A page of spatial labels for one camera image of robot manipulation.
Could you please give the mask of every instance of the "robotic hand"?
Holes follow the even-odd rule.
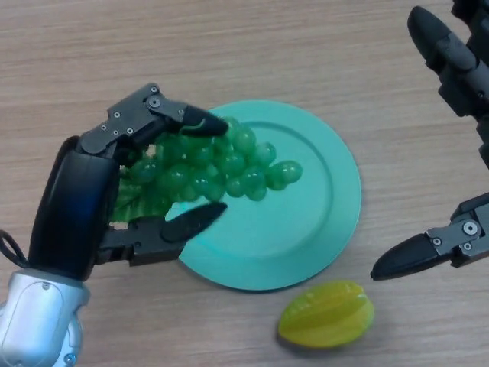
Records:
[[[127,229],[109,225],[120,166],[134,164],[158,135],[215,136],[227,129],[224,120],[165,98],[152,83],[113,105],[103,124],[65,140],[37,211],[28,257],[0,231],[0,251],[22,268],[12,274],[0,305],[0,366],[75,365],[83,337],[77,315],[89,302],[84,282],[94,266],[175,260],[189,239],[223,214],[224,203],[210,203],[170,221],[144,217]]]
[[[471,31],[464,44],[435,15],[416,6],[408,29],[426,65],[440,79],[440,96],[459,117],[477,125],[489,167],[489,0],[454,0],[452,14]],[[375,281],[403,277],[450,261],[459,268],[489,255],[489,193],[458,205],[450,223],[393,247],[375,263]]]

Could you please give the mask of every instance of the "wooden table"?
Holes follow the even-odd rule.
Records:
[[[356,157],[361,221],[342,256],[301,287],[243,294],[177,263],[96,268],[82,311],[81,366],[446,367],[489,357],[487,262],[397,281],[369,272],[389,247],[444,226],[485,191],[475,122],[459,119],[406,28],[425,5],[466,39],[449,0],[3,0],[0,2],[0,223],[28,250],[31,225],[64,138],[154,81],[174,99],[212,107],[277,99],[326,120]],[[16,268],[0,264],[2,299]],[[373,328],[354,345],[311,354],[274,338],[302,289],[362,284]]]

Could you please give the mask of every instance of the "plastic grapes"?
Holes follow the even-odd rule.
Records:
[[[296,183],[303,169],[295,161],[275,162],[272,143],[257,142],[253,130],[232,117],[224,136],[197,138],[162,134],[131,168],[123,167],[113,222],[166,216],[174,203],[224,195],[265,199],[268,190]]]

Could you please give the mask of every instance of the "teal plate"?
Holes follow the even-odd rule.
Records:
[[[249,125],[277,159],[303,166],[284,191],[261,202],[225,196],[224,215],[189,241],[180,260],[200,276],[244,291],[272,291],[305,281],[330,265],[352,237],[361,209],[355,159],[342,139],[310,112],[271,101],[240,101],[212,110]],[[168,218],[204,203],[175,206]]]

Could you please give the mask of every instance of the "black cable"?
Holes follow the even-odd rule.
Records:
[[[14,250],[10,250],[7,245],[5,244],[7,242],[8,245]],[[11,235],[9,235],[6,231],[3,229],[0,229],[0,252],[10,261],[12,261],[14,264],[16,264],[20,268],[28,268],[28,260],[25,258],[24,253],[22,252],[20,246],[17,244],[17,242],[12,238]]]

